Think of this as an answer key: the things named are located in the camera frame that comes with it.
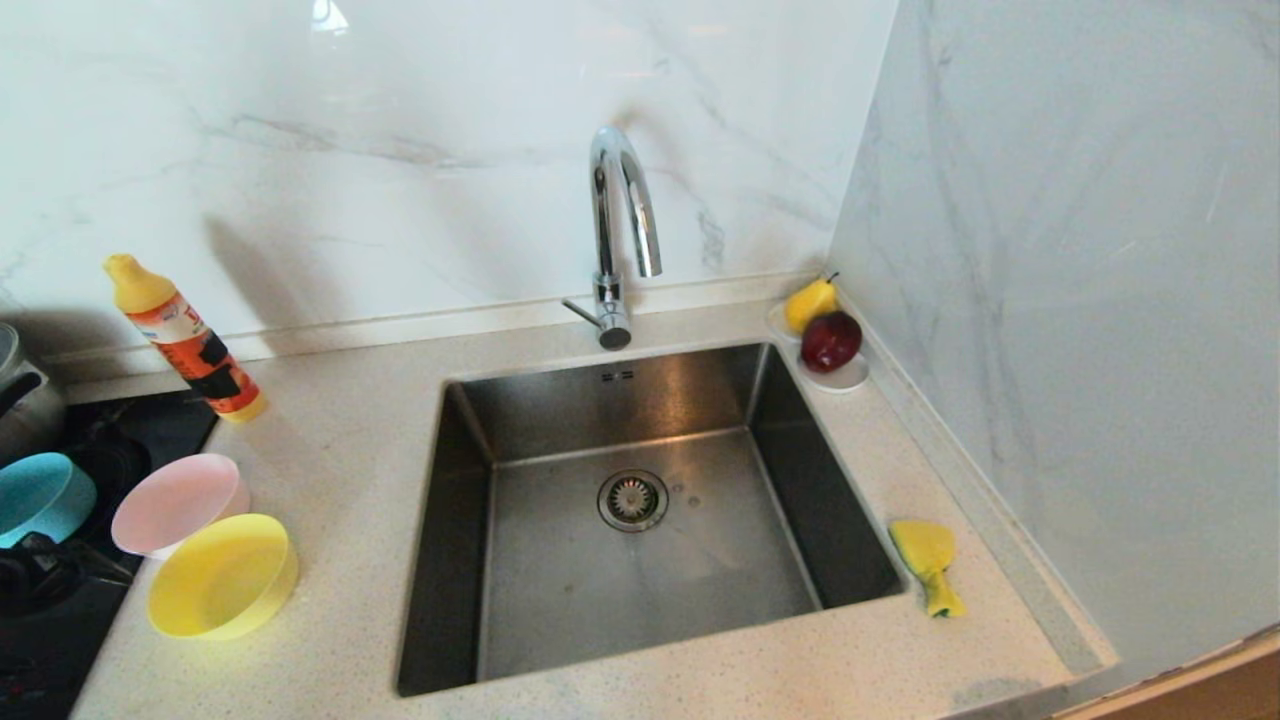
drain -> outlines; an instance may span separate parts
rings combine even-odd
[[[648,530],[667,511],[667,486],[653,473],[622,470],[600,486],[596,506],[600,518],[623,533]]]

stainless steel sink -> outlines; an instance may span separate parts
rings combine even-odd
[[[901,592],[772,345],[449,383],[398,691]]]

blue bowl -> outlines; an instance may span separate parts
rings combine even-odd
[[[0,548],[27,533],[63,542],[93,511],[97,488],[59,452],[41,452],[0,468]]]

marble wall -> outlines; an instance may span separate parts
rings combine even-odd
[[[1280,620],[1280,4],[904,0],[844,290],[1137,680]]]
[[[585,295],[611,122],[654,192],[649,287],[817,269],[896,5],[17,4],[0,318],[46,352],[137,345],[119,251],[224,334]]]

bottle label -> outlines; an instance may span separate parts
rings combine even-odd
[[[180,293],[128,318],[215,413],[234,413],[257,398],[257,384]]]

